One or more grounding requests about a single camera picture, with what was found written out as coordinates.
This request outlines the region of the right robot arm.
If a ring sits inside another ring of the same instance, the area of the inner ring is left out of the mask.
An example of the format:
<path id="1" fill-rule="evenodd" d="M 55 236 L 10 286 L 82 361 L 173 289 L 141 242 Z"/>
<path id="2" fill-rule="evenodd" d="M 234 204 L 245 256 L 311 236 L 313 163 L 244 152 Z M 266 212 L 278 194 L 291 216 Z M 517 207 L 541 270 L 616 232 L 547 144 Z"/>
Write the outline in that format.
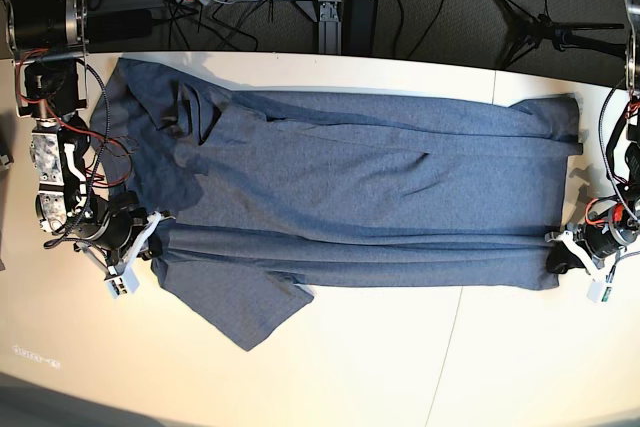
<path id="1" fill-rule="evenodd" d="M 150 260 L 162 252 L 151 220 L 137 196 L 124 191 L 97 194 L 124 184 L 99 174 L 109 146 L 130 151 L 114 138 L 111 125 L 87 126 L 79 112 L 88 105 L 90 43 L 143 37 L 153 18 L 147 10 L 94 14 L 88 0 L 1 0 L 7 14 L 7 44 L 14 59 L 17 114 L 35 121 L 30 153 L 39 178 L 35 210 L 47 247 L 71 242 L 98 256 L 107 272 L 129 260 Z"/>

